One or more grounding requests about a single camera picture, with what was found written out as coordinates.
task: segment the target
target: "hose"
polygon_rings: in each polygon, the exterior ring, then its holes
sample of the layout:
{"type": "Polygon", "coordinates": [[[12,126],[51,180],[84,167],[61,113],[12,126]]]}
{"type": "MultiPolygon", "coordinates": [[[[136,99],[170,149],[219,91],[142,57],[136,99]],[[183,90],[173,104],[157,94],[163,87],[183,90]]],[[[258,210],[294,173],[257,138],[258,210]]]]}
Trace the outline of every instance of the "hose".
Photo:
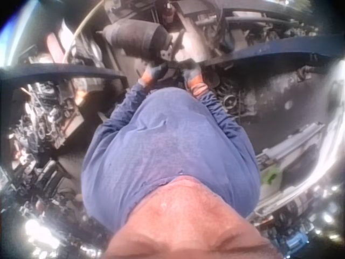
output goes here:
{"type": "Polygon", "coordinates": [[[101,0],[89,13],[88,15],[84,18],[84,20],[82,20],[82,22],[80,23],[80,25],[78,26],[78,28],[76,29],[74,35],[73,35],[73,39],[71,41],[71,45],[68,47],[68,49],[65,52],[65,55],[63,57],[63,61],[62,63],[65,63],[67,61],[68,55],[71,53],[72,50],[72,46],[73,43],[75,41],[75,39],[79,36],[79,34],[81,33],[81,31],[83,30],[83,28],[85,27],[85,25],[87,24],[87,22],[92,18],[92,16],[98,11],[98,9],[103,5],[104,0],[101,0]]]}

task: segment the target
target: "hand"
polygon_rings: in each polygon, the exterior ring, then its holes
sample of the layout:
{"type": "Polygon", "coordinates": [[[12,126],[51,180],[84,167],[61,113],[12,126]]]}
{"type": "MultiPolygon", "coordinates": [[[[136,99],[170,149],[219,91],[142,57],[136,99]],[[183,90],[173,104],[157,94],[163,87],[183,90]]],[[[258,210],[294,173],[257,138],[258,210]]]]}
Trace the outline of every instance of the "hand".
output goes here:
{"type": "Polygon", "coordinates": [[[196,98],[201,97],[208,91],[208,86],[204,83],[201,68],[198,64],[192,63],[188,68],[183,70],[183,77],[187,89],[196,98]]]}
{"type": "Polygon", "coordinates": [[[167,70],[168,66],[166,63],[162,63],[160,65],[157,65],[154,62],[148,63],[138,82],[144,87],[151,87],[159,79],[165,76],[167,70]]]}

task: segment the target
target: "man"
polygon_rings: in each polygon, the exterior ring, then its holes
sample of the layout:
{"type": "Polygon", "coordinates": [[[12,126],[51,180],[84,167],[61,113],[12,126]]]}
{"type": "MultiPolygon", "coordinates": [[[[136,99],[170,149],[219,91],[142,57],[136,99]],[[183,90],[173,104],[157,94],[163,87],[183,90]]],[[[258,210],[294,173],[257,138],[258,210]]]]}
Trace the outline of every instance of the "man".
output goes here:
{"type": "Polygon", "coordinates": [[[147,66],[84,159],[85,207],[115,233],[105,258],[280,258],[243,219],[260,189],[246,133],[200,67],[184,70],[189,92],[148,95],[163,75],[147,66]]]}

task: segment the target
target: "blue shirt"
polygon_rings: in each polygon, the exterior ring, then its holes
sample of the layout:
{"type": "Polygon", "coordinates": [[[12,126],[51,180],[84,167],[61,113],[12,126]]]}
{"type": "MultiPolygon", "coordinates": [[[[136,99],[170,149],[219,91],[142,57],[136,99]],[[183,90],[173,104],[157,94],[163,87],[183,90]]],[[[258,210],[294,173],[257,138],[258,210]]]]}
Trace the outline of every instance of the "blue shirt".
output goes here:
{"type": "Polygon", "coordinates": [[[117,232],[146,195],[181,175],[196,178],[243,217],[259,199],[252,145],[212,92],[197,100],[170,87],[147,96],[137,84],[93,137],[82,166],[84,205],[117,232]]]}

